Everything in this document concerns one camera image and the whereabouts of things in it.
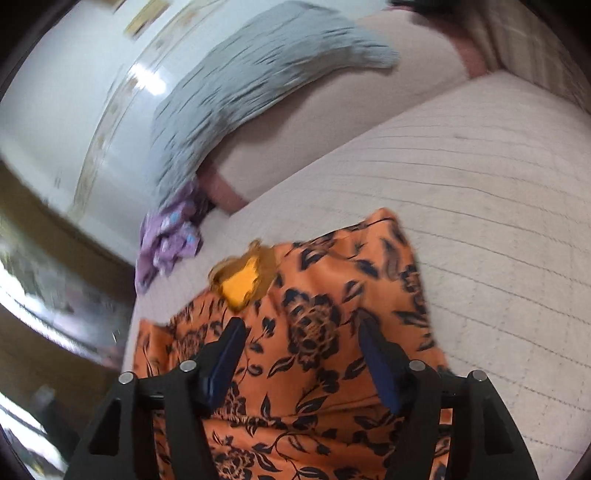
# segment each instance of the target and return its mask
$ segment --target yellow cloth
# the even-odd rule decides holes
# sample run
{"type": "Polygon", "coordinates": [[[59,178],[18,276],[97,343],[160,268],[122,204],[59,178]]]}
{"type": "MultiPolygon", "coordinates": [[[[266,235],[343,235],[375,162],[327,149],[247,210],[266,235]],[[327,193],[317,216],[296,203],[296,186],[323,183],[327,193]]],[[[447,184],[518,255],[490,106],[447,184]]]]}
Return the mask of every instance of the yellow cloth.
{"type": "Polygon", "coordinates": [[[222,296],[231,308],[240,310],[254,293],[259,277],[257,267],[258,258],[250,257],[242,270],[222,282],[222,296]]]}

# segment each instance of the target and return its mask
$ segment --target laundry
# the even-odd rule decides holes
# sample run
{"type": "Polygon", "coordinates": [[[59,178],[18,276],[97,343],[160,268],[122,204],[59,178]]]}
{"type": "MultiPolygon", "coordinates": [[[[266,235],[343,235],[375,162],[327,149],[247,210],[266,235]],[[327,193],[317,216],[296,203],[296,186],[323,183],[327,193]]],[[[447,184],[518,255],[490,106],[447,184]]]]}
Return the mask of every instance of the laundry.
{"type": "Polygon", "coordinates": [[[169,275],[181,258],[194,257],[202,244],[199,224],[209,202],[196,178],[188,181],[170,204],[148,214],[141,226],[141,246],[135,264],[135,289],[145,293],[154,277],[169,275]]]}
{"type": "MultiPolygon", "coordinates": [[[[168,326],[143,320],[134,371],[165,374],[239,316],[249,332],[246,347],[224,406],[203,421],[220,478],[383,478],[402,419],[380,403],[359,348],[358,322],[375,319],[409,358],[447,369],[397,218],[381,209],[357,225],[272,250],[275,265],[257,264],[256,248],[235,260],[239,276],[258,265],[259,277],[272,279],[242,311],[232,312],[213,285],[168,326]]],[[[450,420],[443,410],[433,479],[444,476],[450,420]]],[[[165,418],[159,414],[155,422],[161,477],[170,479],[165,418]]]]}

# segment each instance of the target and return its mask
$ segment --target white mattress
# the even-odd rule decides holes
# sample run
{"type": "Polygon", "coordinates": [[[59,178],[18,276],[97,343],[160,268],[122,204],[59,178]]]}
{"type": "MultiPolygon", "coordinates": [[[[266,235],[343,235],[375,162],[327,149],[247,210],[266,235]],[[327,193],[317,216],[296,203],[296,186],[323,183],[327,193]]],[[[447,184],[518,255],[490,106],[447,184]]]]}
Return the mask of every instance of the white mattress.
{"type": "MultiPolygon", "coordinates": [[[[165,322],[209,269],[379,207],[417,251],[436,338],[458,374],[489,373],[542,480],[591,442],[591,119],[508,73],[474,80],[357,137],[225,219],[138,299],[165,322]]],[[[132,329],[126,365],[131,365],[132,329]]]]}

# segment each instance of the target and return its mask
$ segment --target beige pillow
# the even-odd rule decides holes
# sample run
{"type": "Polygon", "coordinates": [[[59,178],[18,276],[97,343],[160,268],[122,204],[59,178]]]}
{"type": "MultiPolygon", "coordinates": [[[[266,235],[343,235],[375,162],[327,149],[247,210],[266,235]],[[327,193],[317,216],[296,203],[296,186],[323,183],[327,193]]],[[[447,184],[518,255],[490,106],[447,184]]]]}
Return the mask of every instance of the beige pillow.
{"type": "Polygon", "coordinates": [[[236,212],[357,135],[486,72],[473,43],[445,23],[433,27],[402,10],[358,23],[389,41],[401,54],[400,65],[387,72],[333,72],[228,135],[198,171],[220,208],[236,212]]]}

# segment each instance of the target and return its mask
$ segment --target black floral pattern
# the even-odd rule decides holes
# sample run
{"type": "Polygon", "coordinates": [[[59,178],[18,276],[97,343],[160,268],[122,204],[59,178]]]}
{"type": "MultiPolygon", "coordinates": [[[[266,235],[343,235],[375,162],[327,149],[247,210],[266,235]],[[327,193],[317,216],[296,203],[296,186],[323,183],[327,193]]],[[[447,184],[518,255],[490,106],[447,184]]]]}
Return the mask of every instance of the black floral pattern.
{"type": "Polygon", "coordinates": [[[213,461],[217,464],[220,478],[226,480],[251,480],[255,454],[248,450],[231,447],[228,453],[219,453],[213,461]]]}
{"type": "Polygon", "coordinates": [[[305,244],[293,244],[295,248],[305,246],[300,254],[300,270],[307,270],[309,266],[327,255],[329,250],[335,245],[334,236],[335,232],[331,232],[305,244]]]}
{"type": "Polygon", "coordinates": [[[353,380],[354,378],[357,378],[361,375],[361,372],[365,370],[366,367],[367,364],[365,363],[365,358],[363,357],[352,361],[345,369],[343,380],[353,380]]]}
{"type": "Polygon", "coordinates": [[[262,333],[258,337],[250,337],[252,328],[248,329],[248,340],[246,341],[246,348],[244,350],[244,358],[246,359],[246,365],[239,367],[236,370],[235,375],[239,376],[238,383],[242,383],[246,375],[252,377],[258,377],[264,373],[262,365],[253,361],[254,355],[260,355],[265,352],[263,342],[266,339],[272,338],[275,335],[275,326],[277,321],[270,317],[264,317],[261,320],[262,333]]]}
{"type": "Polygon", "coordinates": [[[366,230],[368,228],[369,228],[369,222],[367,220],[363,220],[363,221],[356,223],[354,225],[346,226],[345,228],[343,228],[343,230],[346,232],[359,232],[360,230],[366,230]]]}
{"type": "Polygon", "coordinates": [[[452,438],[452,426],[440,424],[437,432],[437,445],[435,447],[435,458],[449,453],[450,442],[452,438]]]}
{"type": "Polygon", "coordinates": [[[354,416],[354,422],[362,430],[353,432],[352,443],[360,443],[373,451],[374,455],[382,458],[382,464],[388,466],[389,458],[394,452],[403,419],[398,418],[383,407],[375,407],[369,415],[354,416]],[[388,442],[374,442],[371,430],[389,427],[388,442]]]}
{"type": "Polygon", "coordinates": [[[344,292],[343,292],[343,300],[342,303],[347,303],[353,299],[361,300],[363,298],[363,294],[365,293],[365,284],[363,282],[359,282],[357,280],[349,280],[345,284],[344,292]]]}
{"type": "Polygon", "coordinates": [[[175,347],[180,362],[197,355],[201,351],[201,348],[205,345],[208,328],[207,323],[204,323],[198,329],[189,330],[185,335],[177,339],[175,347]]]}
{"type": "Polygon", "coordinates": [[[240,395],[240,389],[236,382],[231,383],[223,406],[216,413],[235,425],[240,425],[243,417],[246,416],[246,398],[240,395]]]}
{"type": "MultiPolygon", "coordinates": [[[[326,475],[326,473],[316,467],[305,466],[302,468],[298,468],[293,461],[294,459],[284,451],[284,446],[289,445],[291,448],[297,450],[298,452],[310,453],[302,444],[303,439],[308,439],[314,443],[314,452],[318,455],[329,455],[331,452],[330,448],[327,445],[325,445],[324,443],[322,443],[319,439],[316,439],[315,437],[312,437],[306,433],[288,431],[287,426],[281,421],[281,419],[272,416],[271,409],[272,409],[271,402],[268,398],[268,395],[266,395],[264,401],[261,404],[261,417],[262,418],[259,419],[260,420],[259,426],[274,427],[278,430],[283,430],[283,432],[280,433],[275,438],[275,441],[270,445],[268,445],[266,443],[259,442],[259,443],[256,443],[255,445],[252,446],[254,458],[256,459],[258,466],[261,469],[263,469],[267,472],[270,472],[270,473],[280,472],[281,470],[276,467],[275,463],[269,457],[269,455],[272,454],[274,451],[278,457],[280,457],[281,459],[283,459],[286,462],[288,462],[289,464],[291,464],[291,466],[293,467],[293,469],[295,471],[293,478],[298,478],[300,480],[303,478],[320,478],[323,480],[328,480],[328,476],[326,475]]],[[[220,445],[226,444],[225,442],[219,441],[219,439],[218,439],[218,442],[220,443],[220,445]]],[[[220,457],[220,460],[225,460],[225,459],[226,459],[226,457],[224,457],[223,455],[220,457]]],[[[248,470],[248,466],[252,466],[253,464],[254,464],[254,460],[252,458],[248,458],[247,459],[247,468],[244,468],[245,472],[248,470]]],[[[273,477],[267,476],[267,475],[263,475],[263,476],[260,475],[259,476],[259,480],[271,480],[272,478],[273,477]]]]}
{"type": "Polygon", "coordinates": [[[392,237],[394,237],[400,245],[402,245],[403,247],[408,246],[408,242],[406,240],[406,237],[402,233],[402,230],[400,229],[400,224],[398,223],[398,221],[396,219],[391,219],[390,231],[392,233],[392,237]]]}
{"type": "Polygon", "coordinates": [[[337,480],[375,480],[361,474],[361,471],[353,466],[344,466],[333,470],[337,480]]]}
{"type": "Polygon", "coordinates": [[[216,338],[222,334],[225,324],[226,324],[226,315],[230,317],[228,313],[228,305],[224,299],[219,299],[218,301],[210,301],[207,305],[203,303],[200,307],[203,311],[207,311],[208,319],[209,319],[209,328],[213,332],[216,338]]]}
{"type": "Polygon", "coordinates": [[[423,286],[421,285],[421,277],[419,276],[417,267],[414,264],[408,265],[400,274],[400,279],[402,280],[404,290],[413,294],[413,303],[417,312],[421,315],[426,315],[427,307],[425,306],[423,286]]]}
{"type": "Polygon", "coordinates": [[[312,298],[290,288],[285,292],[283,306],[289,310],[288,350],[295,355],[304,372],[318,368],[339,350],[340,310],[328,295],[312,298]]]}
{"type": "Polygon", "coordinates": [[[173,323],[180,323],[180,322],[185,322],[185,323],[191,323],[191,321],[193,320],[193,312],[195,310],[195,305],[192,301],[190,301],[189,303],[187,303],[185,305],[185,307],[175,315],[174,318],[174,322],[173,323]]]}
{"type": "Polygon", "coordinates": [[[382,246],[384,247],[384,274],[390,281],[396,281],[398,280],[400,254],[398,249],[385,238],[382,238],[382,246]]]}
{"type": "Polygon", "coordinates": [[[318,369],[316,381],[326,393],[337,393],[339,391],[339,373],[336,370],[318,369]]]}

